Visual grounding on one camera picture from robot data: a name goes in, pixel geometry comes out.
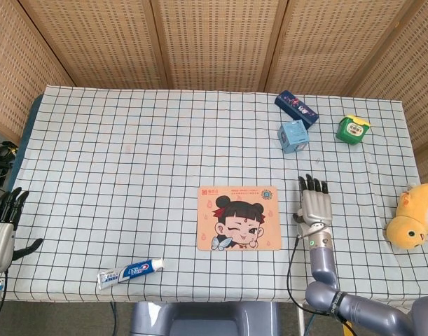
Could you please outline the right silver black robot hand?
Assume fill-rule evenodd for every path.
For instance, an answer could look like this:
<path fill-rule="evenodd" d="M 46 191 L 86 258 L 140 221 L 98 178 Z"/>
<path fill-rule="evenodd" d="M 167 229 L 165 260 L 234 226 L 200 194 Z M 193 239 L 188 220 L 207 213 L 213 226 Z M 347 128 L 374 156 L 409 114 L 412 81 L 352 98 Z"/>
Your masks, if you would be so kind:
<path fill-rule="evenodd" d="M 293 215 L 297 223 L 312 226 L 315 223 L 332 224 L 331 196 L 326 181 L 320 181 L 306 174 L 298 177 L 301 191 L 301 207 Z"/>

